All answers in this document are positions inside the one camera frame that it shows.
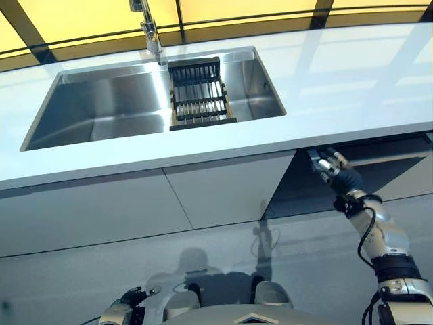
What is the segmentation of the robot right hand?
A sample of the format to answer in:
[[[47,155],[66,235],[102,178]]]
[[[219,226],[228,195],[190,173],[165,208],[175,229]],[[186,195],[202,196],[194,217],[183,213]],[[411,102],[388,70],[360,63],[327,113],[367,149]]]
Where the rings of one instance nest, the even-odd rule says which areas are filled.
[[[319,152],[318,169],[321,179],[339,196],[365,191],[361,174],[345,156],[332,148]]]

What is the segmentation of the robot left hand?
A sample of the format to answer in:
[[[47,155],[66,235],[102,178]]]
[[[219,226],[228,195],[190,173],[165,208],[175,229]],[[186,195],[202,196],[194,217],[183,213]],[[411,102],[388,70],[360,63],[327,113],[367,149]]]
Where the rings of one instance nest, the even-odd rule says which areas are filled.
[[[126,293],[120,298],[120,302],[127,304],[129,307],[136,307],[148,297],[157,295],[160,291],[160,286],[155,286],[149,289],[144,289],[138,286],[126,291]]]

